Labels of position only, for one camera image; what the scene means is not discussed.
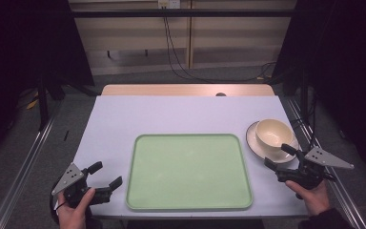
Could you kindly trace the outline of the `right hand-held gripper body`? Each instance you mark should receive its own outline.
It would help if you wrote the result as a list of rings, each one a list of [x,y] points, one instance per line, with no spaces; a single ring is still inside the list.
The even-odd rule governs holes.
[[[296,169],[285,169],[277,166],[277,180],[285,182],[294,181],[307,190],[315,188],[323,179],[336,181],[336,177],[325,171],[326,167],[335,167],[341,169],[354,169],[355,166],[331,153],[314,147],[308,153],[303,152],[304,159],[298,161]]]

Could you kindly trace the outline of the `light green plastic tray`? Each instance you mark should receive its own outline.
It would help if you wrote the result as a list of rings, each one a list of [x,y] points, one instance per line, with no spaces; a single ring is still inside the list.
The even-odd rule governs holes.
[[[136,211],[250,207],[253,194],[239,139],[232,134],[139,136],[126,202]]]

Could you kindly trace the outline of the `yellow floor tape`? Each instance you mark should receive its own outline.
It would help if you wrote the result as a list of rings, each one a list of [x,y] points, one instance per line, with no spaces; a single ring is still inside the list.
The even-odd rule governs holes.
[[[26,109],[27,110],[30,110],[33,107],[35,107],[35,105],[37,104],[38,100],[39,100],[39,92],[35,93],[35,95],[33,96],[32,100],[26,106]]]

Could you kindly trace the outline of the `black horizontal bar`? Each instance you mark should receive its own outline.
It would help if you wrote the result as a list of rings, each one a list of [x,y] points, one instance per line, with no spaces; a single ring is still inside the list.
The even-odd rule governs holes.
[[[112,17],[292,17],[298,10],[74,10],[75,18]]]

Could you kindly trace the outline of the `dark curtain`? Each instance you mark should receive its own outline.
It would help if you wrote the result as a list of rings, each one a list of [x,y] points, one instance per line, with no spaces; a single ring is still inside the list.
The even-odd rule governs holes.
[[[308,82],[366,163],[366,0],[296,0],[274,76]]]
[[[40,82],[51,94],[93,83],[69,0],[0,0],[0,141],[20,94]]]

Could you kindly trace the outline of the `cream ceramic plate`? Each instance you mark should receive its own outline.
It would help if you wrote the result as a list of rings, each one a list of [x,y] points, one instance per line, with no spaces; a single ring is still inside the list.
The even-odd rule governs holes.
[[[247,130],[246,140],[250,149],[261,159],[267,157],[275,163],[282,164],[287,163],[295,159],[295,156],[284,152],[283,150],[268,150],[266,147],[262,146],[256,137],[256,125],[258,122],[253,123]]]

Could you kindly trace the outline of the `black metal stand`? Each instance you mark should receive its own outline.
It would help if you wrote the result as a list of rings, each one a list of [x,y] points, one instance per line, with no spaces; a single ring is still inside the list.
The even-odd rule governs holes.
[[[309,98],[309,75],[305,70],[289,68],[281,76],[282,92],[306,138],[306,149],[311,150],[315,147],[315,101]]]
[[[37,92],[40,111],[40,126],[39,130],[42,131],[49,123],[49,108],[47,94],[51,96],[53,100],[61,101],[65,98],[65,92],[62,89],[63,85],[71,86],[82,94],[87,96],[98,96],[98,93],[92,91],[85,86],[73,82],[72,80],[62,76],[48,76],[41,74],[37,81]]]

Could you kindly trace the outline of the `light wooden table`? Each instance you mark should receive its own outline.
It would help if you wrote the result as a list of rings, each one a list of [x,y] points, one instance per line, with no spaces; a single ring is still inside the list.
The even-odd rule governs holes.
[[[103,95],[163,95],[163,96],[273,96],[266,84],[111,84]]]

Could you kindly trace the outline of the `aluminium rail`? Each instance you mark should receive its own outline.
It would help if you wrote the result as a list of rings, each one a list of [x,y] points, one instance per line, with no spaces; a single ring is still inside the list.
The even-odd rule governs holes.
[[[31,174],[31,169],[35,164],[36,159],[40,155],[40,152],[49,134],[51,133],[52,125],[58,116],[61,106],[62,103],[58,103],[53,107],[51,116],[48,118],[48,121],[43,126],[43,128],[38,131],[37,136],[29,149],[27,157],[14,179],[14,182],[11,184],[8,192],[0,203],[0,229],[5,229],[8,224],[14,207],[24,190],[26,181]]]
[[[307,123],[307,121],[301,116],[301,109],[294,98],[290,98],[287,102],[290,107],[291,114],[296,119],[296,124],[302,131],[304,138],[307,141],[305,149],[309,150],[311,147],[321,147],[320,142],[314,136],[313,128]],[[355,229],[366,229],[366,223],[359,213],[355,202],[352,200],[348,191],[346,190],[343,182],[340,178],[337,181],[330,181],[329,186],[335,194],[337,201],[339,202],[343,212],[345,213],[348,221],[355,227]]]

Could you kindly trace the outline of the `cream ceramic bowl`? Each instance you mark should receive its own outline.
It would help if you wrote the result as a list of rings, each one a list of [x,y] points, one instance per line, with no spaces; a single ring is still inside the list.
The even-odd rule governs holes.
[[[291,144],[293,131],[280,120],[263,119],[256,123],[255,138],[258,146],[266,152],[278,152],[283,144]]]

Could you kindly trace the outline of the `person's left hand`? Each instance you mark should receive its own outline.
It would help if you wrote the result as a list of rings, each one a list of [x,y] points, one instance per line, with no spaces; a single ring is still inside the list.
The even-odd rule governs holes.
[[[57,208],[60,229],[86,229],[85,212],[95,194],[93,188],[89,189],[82,197],[76,208],[71,208],[66,202],[64,194],[60,192],[57,196],[60,206]]]

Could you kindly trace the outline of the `white wall socket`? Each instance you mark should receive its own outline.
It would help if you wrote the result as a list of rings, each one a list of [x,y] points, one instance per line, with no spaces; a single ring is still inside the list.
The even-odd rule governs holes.
[[[158,7],[160,9],[177,10],[181,8],[180,0],[158,0]]]

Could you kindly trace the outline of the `person's right hand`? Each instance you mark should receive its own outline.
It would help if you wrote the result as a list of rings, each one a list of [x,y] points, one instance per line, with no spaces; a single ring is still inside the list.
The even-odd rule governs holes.
[[[324,181],[321,181],[311,190],[307,190],[291,180],[287,180],[285,185],[303,198],[310,216],[317,216],[331,208],[326,183]]]

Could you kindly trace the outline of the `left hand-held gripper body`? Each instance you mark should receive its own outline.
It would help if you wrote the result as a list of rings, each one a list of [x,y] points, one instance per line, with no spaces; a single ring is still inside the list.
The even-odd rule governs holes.
[[[90,189],[87,184],[88,168],[80,170],[73,162],[66,169],[63,176],[52,188],[51,194],[56,196],[60,192],[64,194],[70,207],[76,207],[82,197]],[[110,187],[97,188],[90,205],[107,203],[111,200],[112,190]]]

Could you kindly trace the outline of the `pale lavender table mat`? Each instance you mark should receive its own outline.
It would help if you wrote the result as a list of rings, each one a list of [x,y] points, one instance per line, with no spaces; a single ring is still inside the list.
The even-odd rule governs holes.
[[[91,187],[123,178],[110,202],[94,205],[99,217],[117,219],[244,219],[304,216],[295,196],[248,146],[246,133],[256,121],[288,117],[276,96],[118,96],[96,98],[74,157],[80,167],[101,161]],[[136,211],[126,202],[135,140],[141,135],[232,134],[240,142],[253,202],[246,209]]]

